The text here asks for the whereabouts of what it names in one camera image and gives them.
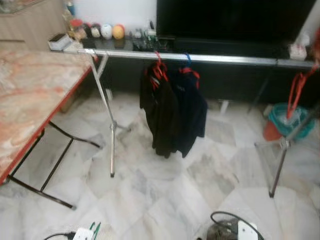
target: black tv screen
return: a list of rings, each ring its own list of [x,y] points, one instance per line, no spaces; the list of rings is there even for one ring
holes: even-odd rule
[[[160,38],[292,43],[316,0],[157,0]]]

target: teal bucket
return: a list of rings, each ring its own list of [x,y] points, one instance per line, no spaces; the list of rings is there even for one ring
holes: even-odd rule
[[[268,118],[275,125],[276,129],[283,136],[288,136],[308,115],[308,110],[298,106],[292,117],[287,119],[288,104],[277,103],[273,106]],[[305,138],[315,127],[315,120],[312,119],[298,134],[296,140]]]

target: red table edge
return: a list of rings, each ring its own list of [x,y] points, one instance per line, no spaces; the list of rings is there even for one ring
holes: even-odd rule
[[[33,142],[36,140],[36,138],[41,134],[41,131],[45,128],[45,126],[48,124],[50,119],[55,115],[56,112],[58,112],[61,108],[61,106],[68,100],[71,94],[74,93],[74,91],[78,88],[78,86],[82,83],[82,81],[86,78],[86,76],[91,72],[91,67],[89,66],[88,69],[84,72],[82,77],[79,79],[78,82],[71,88],[71,90],[67,93],[67,95],[61,100],[61,102],[58,104],[58,106],[50,113],[48,118],[42,123],[42,125],[34,132],[34,134],[31,136],[31,138],[28,140],[28,142],[25,144],[25,146],[17,153],[14,160],[10,163],[10,165],[6,168],[6,170],[3,172],[3,174],[0,176],[0,185],[4,182],[6,177],[9,175],[11,170],[15,167],[15,165],[23,158],[26,151],[31,147]]]

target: blue hanger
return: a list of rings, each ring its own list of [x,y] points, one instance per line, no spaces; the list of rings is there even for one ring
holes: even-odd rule
[[[189,53],[185,53],[185,55],[186,55],[186,57],[188,58],[188,63],[186,64],[186,67],[187,68],[190,68],[190,66],[191,66],[191,57],[190,57],[190,55],[189,55]]]

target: power cord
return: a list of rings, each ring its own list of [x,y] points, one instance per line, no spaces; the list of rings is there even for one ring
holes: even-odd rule
[[[228,225],[222,224],[222,223],[214,220],[214,215],[216,215],[216,214],[229,215],[229,216],[231,216],[231,217],[234,217],[234,218],[236,218],[236,219],[244,222],[244,223],[247,224],[250,228],[252,228],[252,230],[254,230],[254,231],[256,232],[256,234],[258,234],[258,239],[259,239],[259,240],[265,240],[264,237],[261,235],[260,232],[258,232],[257,229],[255,229],[255,228],[254,228],[250,223],[248,223],[246,220],[244,220],[243,218],[241,218],[241,217],[239,217],[239,216],[237,216],[237,215],[235,215],[235,214],[232,214],[232,213],[229,213],[229,212],[226,212],[226,211],[215,211],[215,212],[213,212],[213,213],[210,215],[211,220],[212,220],[215,224],[217,224],[217,225],[219,225],[219,226],[221,226],[221,227],[223,227],[223,228],[228,229],[231,233],[235,234],[236,236],[238,235],[238,233],[235,232],[234,230],[232,230],[231,227],[229,227]]]
[[[55,234],[52,234],[50,236],[47,236],[44,240],[48,240],[48,239],[50,239],[52,237],[55,237],[55,236],[65,236],[65,237],[67,237],[68,240],[73,240],[75,235],[76,235],[75,231],[61,232],[61,233],[55,233]]]

